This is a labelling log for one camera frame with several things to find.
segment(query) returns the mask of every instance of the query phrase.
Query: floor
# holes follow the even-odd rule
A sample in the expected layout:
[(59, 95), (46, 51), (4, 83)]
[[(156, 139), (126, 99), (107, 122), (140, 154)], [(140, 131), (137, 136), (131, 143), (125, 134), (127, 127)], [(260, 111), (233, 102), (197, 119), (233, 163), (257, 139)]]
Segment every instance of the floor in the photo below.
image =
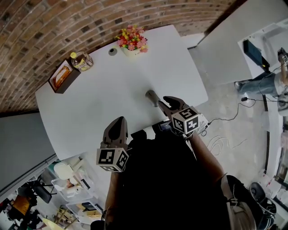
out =
[[(207, 102), (197, 106), (196, 109), (203, 113), (208, 121), (214, 118), (233, 118), (243, 95), (237, 94), (234, 84), (212, 85), (209, 78), (213, 76), (207, 75), (199, 59), (197, 48), (190, 49), (189, 52), (198, 68), (209, 98)], [(251, 106), (253, 103), (253, 101), (244, 102), (247, 106)], [(209, 149), (219, 139), (219, 137), (214, 137), (227, 138), (217, 141), (212, 153), (217, 155), (216, 158), (225, 172), (237, 177), (246, 186), (250, 185), (265, 166), (266, 130), (269, 124), (267, 122), (268, 114), (264, 111), (263, 102), (256, 102), (252, 108), (240, 105), (238, 116), (234, 120), (213, 121), (207, 129), (206, 136), (202, 138), (206, 145), (209, 144)]]

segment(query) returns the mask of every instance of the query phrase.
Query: wooden box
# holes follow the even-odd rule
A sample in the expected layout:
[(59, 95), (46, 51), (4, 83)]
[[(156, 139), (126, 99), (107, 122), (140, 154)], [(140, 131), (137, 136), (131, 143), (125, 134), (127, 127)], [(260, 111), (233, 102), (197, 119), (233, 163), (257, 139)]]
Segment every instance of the wooden box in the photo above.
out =
[[(63, 69), (63, 67), (66, 66), (70, 73), (65, 79), (62, 81), (62, 83), (56, 87), (54, 84), (54, 78), (58, 75), (58, 73)], [(72, 82), (81, 74), (81, 72), (78, 69), (75, 69), (70, 62), (66, 59), (64, 60), (60, 66), (57, 68), (57, 70), (52, 74), (52, 76), (49, 78), (48, 82), (55, 93), (63, 94), (68, 87), (72, 84)]]

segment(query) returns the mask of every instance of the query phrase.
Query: jeans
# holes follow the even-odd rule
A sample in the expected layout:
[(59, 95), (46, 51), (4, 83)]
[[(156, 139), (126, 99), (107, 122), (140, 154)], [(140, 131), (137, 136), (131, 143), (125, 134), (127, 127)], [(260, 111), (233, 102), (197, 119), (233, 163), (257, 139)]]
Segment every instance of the jeans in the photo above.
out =
[(262, 73), (255, 79), (249, 80), (248, 82), (241, 82), (239, 86), (239, 93), (244, 94), (244, 93), (253, 93), (253, 94), (270, 94), (272, 96), (277, 96), (277, 91), (276, 87), (274, 84), (274, 78), (275, 78), (275, 73), (272, 73), (269, 77), (268, 73)]

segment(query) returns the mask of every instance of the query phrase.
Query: black cable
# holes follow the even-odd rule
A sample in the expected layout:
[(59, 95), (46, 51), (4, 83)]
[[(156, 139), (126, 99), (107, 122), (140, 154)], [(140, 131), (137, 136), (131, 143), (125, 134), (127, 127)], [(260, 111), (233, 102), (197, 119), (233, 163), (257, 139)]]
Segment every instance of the black cable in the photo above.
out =
[(210, 121), (210, 122), (208, 123), (208, 125), (211, 125), (211, 123), (212, 123), (214, 120), (226, 120), (226, 121), (234, 120), (234, 119), (237, 117), (238, 113), (239, 113), (239, 105), (242, 105), (242, 106), (247, 107), (247, 108), (251, 108), (251, 107), (253, 107), (253, 106), (255, 105), (255, 103), (256, 103), (256, 100), (254, 101), (254, 104), (253, 104), (253, 105), (251, 105), (251, 106), (246, 106), (246, 105), (243, 105), (243, 104), (241, 104), (241, 103), (239, 102), (239, 103), (238, 103), (238, 107), (237, 107), (237, 113), (236, 113), (236, 115), (235, 115), (234, 118), (231, 118), (231, 119), (215, 118), (215, 119), (213, 119), (212, 121)]
[(207, 129), (207, 128), (208, 128), (208, 125), (206, 125), (205, 128), (204, 128), (204, 130), (203, 130), (202, 132), (198, 133), (198, 135), (200, 134), (202, 137), (206, 136), (206, 134), (207, 134), (206, 129)]
[[(243, 100), (243, 102), (247, 101), (247, 100), (251, 100), (251, 101), (260, 101), (260, 102), (264, 102), (264, 100), (256, 100), (256, 99), (251, 99), (251, 98), (247, 98), (247, 97), (243, 97), (242, 99), (246, 99), (246, 100)], [(288, 103), (288, 102), (285, 102), (285, 101), (268, 101), (268, 102), (281, 102), (281, 103)]]

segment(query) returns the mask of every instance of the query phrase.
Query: white table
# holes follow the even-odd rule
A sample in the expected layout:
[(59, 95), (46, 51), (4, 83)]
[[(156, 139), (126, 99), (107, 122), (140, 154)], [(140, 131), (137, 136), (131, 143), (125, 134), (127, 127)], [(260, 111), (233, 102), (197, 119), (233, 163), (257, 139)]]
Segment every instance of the white table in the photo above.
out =
[[(268, 99), (274, 101), (270, 95), (266, 95)], [(267, 165), (267, 175), (271, 178), (277, 174), (279, 160), (281, 156), (281, 133), (283, 132), (283, 117), (278, 113), (276, 102), (267, 100), (268, 115), (269, 115), (269, 158)]]
[(134, 133), (163, 119), (164, 114), (145, 98), (153, 89), (160, 98), (182, 98), (197, 106), (208, 100), (197, 68), (174, 26), (145, 32), (149, 51), (134, 59), (116, 43), (94, 51), (93, 67), (81, 73), (64, 94), (46, 83), (36, 92), (43, 124), (59, 159), (96, 151), (104, 129), (124, 116)]

